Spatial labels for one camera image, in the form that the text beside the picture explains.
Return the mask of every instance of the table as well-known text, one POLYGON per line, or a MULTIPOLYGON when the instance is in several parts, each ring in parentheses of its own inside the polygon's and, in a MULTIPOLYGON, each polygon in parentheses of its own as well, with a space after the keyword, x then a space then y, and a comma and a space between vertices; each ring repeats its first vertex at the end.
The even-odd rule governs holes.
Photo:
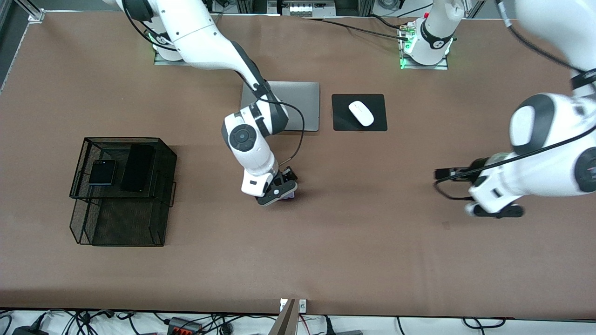
MULTIPOLYGON (((395 41, 320 21, 219 27, 266 79, 321 83, 320 131, 290 164, 297 198, 261 208, 241 193, 220 135, 240 105, 234 72, 153 66, 122 13, 48 13, 0 95, 0 305, 275 313, 304 297, 314 314, 596 316, 593 196, 525 197, 526 216, 497 221, 431 186, 435 168, 509 150, 512 112, 569 93, 565 69, 498 20, 461 23, 448 71, 400 70, 395 41), (384 94, 389 130, 333 131, 336 93, 384 94), (165 247, 75 243, 69 188, 83 137, 100 136, 160 137, 177 152, 165 247)), ((281 160, 298 139, 269 143, 281 160)))

